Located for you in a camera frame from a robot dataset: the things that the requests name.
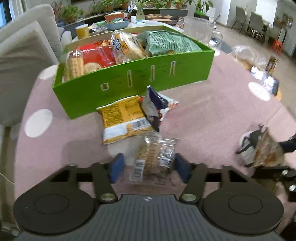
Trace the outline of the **clear bag brown biscuits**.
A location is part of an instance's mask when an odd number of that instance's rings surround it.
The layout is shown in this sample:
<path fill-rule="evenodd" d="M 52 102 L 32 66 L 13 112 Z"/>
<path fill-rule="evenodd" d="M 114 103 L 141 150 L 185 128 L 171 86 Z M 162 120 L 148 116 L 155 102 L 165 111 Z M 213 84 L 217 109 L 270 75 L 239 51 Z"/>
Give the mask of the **clear bag brown biscuits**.
<path fill-rule="evenodd" d="M 175 147 L 177 138 L 143 136 L 137 151 L 130 182 L 139 185 L 174 186 Z"/>

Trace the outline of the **yellow snack packet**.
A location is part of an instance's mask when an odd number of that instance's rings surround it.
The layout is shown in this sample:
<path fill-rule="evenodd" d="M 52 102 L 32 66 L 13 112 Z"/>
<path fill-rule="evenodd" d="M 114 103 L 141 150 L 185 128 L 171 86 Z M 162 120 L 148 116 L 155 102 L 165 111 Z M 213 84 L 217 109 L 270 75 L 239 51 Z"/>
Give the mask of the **yellow snack packet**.
<path fill-rule="evenodd" d="M 96 110 L 102 116 L 105 145 L 153 130 L 140 107 L 137 95 L 120 99 Z"/>

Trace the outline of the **dark blue white snack packet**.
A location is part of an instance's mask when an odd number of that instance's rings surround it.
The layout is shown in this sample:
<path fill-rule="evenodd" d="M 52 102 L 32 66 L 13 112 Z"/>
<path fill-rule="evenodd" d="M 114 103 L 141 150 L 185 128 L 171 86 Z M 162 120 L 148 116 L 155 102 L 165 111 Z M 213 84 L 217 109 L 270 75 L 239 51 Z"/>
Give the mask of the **dark blue white snack packet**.
<path fill-rule="evenodd" d="M 177 100 L 156 92 L 150 85 L 147 86 L 145 96 L 141 97 L 139 102 L 145 117 L 156 132 L 159 132 L 165 115 L 179 104 Z"/>

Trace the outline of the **red cookie snack bag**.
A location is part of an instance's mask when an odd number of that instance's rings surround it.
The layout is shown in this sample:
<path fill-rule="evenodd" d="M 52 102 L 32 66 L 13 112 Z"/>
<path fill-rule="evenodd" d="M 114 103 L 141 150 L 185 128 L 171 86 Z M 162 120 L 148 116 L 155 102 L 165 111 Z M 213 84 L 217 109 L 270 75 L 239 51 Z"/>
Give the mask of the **red cookie snack bag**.
<path fill-rule="evenodd" d="M 88 44 L 77 49 L 83 56 L 84 74 L 116 65 L 116 60 L 111 46 Z"/>

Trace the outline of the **green snack bag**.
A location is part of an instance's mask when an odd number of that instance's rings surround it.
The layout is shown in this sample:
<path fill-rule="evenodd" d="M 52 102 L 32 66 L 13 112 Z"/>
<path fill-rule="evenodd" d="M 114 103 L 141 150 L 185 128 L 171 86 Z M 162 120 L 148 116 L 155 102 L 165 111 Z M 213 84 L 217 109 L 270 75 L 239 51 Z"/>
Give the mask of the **green snack bag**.
<path fill-rule="evenodd" d="M 202 51 L 201 47 L 188 37 L 172 31 L 144 31 L 137 39 L 149 57 Z"/>

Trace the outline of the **clear bag yellow crackers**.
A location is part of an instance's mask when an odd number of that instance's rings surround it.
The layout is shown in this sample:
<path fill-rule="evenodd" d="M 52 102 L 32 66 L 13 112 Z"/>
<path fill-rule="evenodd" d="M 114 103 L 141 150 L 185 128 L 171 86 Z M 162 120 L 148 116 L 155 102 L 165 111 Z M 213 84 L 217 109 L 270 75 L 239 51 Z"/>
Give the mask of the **clear bag yellow crackers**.
<path fill-rule="evenodd" d="M 64 61 L 64 82 L 84 75 L 83 54 L 79 49 L 67 53 Z"/>

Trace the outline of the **pink polka dot tablecloth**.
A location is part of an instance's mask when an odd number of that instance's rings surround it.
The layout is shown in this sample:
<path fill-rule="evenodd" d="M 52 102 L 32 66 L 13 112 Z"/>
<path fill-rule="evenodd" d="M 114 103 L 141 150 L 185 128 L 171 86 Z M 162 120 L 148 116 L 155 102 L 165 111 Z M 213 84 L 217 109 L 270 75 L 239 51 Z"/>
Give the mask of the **pink polka dot tablecloth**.
<path fill-rule="evenodd" d="M 15 197 L 65 165 L 88 167 L 118 153 L 130 165 L 136 156 L 137 136 L 102 144 L 99 113 L 68 118 L 52 90 L 56 71 L 53 65 L 37 76 L 27 102 L 16 146 Z M 164 91 L 179 104 L 165 116 L 161 131 L 178 138 L 176 151 L 190 162 L 232 165 L 251 174 L 235 154 L 242 135 L 263 124 L 284 141 L 295 133 L 295 119 L 276 98 L 254 95 L 250 83 L 254 78 L 230 56 L 215 57 L 206 81 Z"/>

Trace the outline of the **plastic bag of pastries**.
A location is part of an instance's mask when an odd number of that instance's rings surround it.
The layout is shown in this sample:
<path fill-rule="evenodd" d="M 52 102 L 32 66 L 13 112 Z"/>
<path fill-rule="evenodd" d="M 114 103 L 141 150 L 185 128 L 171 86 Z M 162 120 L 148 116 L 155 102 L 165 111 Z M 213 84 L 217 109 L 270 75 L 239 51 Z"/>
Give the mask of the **plastic bag of pastries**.
<path fill-rule="evenodd" d="M 249 71 L 251 70 L 252 66 L 261 68 L 267 64 L 266 58 L 251 46 L 234 46 L 232 52 L 229 55 Z"/>

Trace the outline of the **green cardboard box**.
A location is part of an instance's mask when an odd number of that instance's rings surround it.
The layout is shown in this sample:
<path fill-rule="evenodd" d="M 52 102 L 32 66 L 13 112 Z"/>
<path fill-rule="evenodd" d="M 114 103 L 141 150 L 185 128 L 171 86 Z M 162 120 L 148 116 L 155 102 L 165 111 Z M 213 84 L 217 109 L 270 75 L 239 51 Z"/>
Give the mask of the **green cardboard box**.
<path fill-rule="evenodd" d="M 52 89 L 70 119 L 95 112 L 119 99 L 145 95 L 151 85 L 162 91 L 207 80 L 214 50 L 203 43 L 200 52 L 147 57 L 106 67 L 78 78 L 62 81 L 64 65 L 58 65 Z"/>

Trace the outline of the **grey dining chair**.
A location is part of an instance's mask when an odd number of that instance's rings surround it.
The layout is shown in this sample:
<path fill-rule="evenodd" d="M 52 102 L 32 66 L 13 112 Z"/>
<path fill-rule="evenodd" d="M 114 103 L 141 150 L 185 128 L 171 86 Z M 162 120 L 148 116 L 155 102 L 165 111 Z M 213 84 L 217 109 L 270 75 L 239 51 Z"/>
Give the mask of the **grey dining chair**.
<path fill-rule="evenodd" d="M 239 22 L 241 24 L 241 27 L 240 27 L 240 33 L 242 31 L 242 28 L 243 28 L 243 25 L 246 21 L 246 12 L 243 8 L 239 7 L 239 6 L 236 6 L 236 17 L 235 17 L 235 21 L 231 27 L 231 29 L 233 29 L 234 25 Z"/>

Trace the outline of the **clear glass mug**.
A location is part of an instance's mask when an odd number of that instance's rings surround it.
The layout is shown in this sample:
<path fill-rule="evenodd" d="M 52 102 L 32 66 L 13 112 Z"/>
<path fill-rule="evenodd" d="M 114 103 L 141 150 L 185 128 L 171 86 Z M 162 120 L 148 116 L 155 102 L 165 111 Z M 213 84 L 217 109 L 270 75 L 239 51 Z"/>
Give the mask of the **clear glass mug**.
<path fill-rule="evenodd" d="M 215 29 L 214 23 L 192 16 L 184 18 L 184 33 L 209 47 L 218 46 L 223 40 L 223 35 Z"/>

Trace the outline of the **yellow can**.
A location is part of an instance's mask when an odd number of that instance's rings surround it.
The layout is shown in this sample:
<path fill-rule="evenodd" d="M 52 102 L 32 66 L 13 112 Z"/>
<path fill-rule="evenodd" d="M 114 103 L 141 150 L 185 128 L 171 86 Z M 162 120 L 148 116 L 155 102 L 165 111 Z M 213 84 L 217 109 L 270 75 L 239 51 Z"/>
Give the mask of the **yellow can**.
<path fill-rule="evenodd" d="M 79 40 L 90 37 L 88 24 L 79 25 L 75 30 Z"/>

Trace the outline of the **beige sofa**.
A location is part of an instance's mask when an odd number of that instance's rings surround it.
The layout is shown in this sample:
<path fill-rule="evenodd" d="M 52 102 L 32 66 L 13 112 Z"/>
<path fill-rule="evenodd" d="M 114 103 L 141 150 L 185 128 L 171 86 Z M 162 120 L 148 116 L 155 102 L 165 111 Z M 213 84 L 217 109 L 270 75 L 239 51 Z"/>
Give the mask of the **beige sofa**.
<path fill-rule="evenodd" d="M 59 28 L 49 4 L 29 9 L 1 28 L 1 125 L 22 120 L 38 74 L 59 62 L 71 32 Z"/>

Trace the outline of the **blue snack tray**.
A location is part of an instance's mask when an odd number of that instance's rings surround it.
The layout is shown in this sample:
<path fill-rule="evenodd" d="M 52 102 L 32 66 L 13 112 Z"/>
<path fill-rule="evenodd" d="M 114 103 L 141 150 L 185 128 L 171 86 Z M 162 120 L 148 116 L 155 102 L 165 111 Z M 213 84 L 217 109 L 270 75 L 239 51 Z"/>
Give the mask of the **blue snack tray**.
<path fill-rule="evenodd" d="M 129 23 L 130 22 L 128 19 L 123 18 L 116 18 L 111 21 L 105 21 L 106 27 L 109 28 L 109 30 L 111 31 L 127 28 Z"/>

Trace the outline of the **glass vase with plant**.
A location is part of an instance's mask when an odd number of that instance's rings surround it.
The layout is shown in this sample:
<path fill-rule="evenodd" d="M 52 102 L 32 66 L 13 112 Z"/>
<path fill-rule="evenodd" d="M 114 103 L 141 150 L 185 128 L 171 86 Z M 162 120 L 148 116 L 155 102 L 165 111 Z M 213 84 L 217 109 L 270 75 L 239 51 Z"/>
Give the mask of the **glass vase with plant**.
<path fill-rule="evenodd" d="M 144 23 L 145 14 L 144 14 L 144 7 L 149 3 L 149 1 L 144 0 L 135 0 L 134 4 L 137 7 L 136 12 L 136 23 Z"/>

